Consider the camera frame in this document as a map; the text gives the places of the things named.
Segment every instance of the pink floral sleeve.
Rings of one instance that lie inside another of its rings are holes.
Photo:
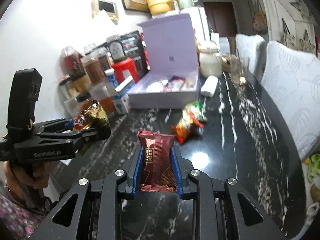
[[[16,239],[28,239],[44,219],[12,203],[0,194],[0,217]]]

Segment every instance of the drinking glass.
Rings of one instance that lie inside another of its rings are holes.
[[[245,85],[247,83],[247,72],[249,67],[249,57],[240,55],[230,56],[231,80],[236,85]]]

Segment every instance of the purple box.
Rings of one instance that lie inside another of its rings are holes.
[[[128,92],[131,107],[182,109],[197,100],[200,88],[198,57],[190,15],[151,19],[140,26],[150,72]],[[169,80],[173,75],[186,78],[194,86],[177,92],[154,92],[158,83],[161,86],[159,81]]]

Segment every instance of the black marble table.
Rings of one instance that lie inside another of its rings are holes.
[[[223,73],[215,96],[200,97],[208,123],[180,151],[212,178],[237,178],[290,239],[306,215],[298,152],[276,105],[252,75],[248,80],[234,86]],[[111,118],[111,137],[69,166],[58,162],[54,183],[65,190],[84,177],[104,178],[133,156],[138,129],[171,133],[170,125],[181,116],[181,110],[150,109]],[[191,239],[192,209],[193,201],[181,201],[177,194],[140,192],[135,200],[122,202],[124,239]]]

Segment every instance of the wooden door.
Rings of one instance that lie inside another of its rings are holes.
[[[235,37],[238,33],[236,17],[231,2],[204,2],[209,29],[220,37]]]

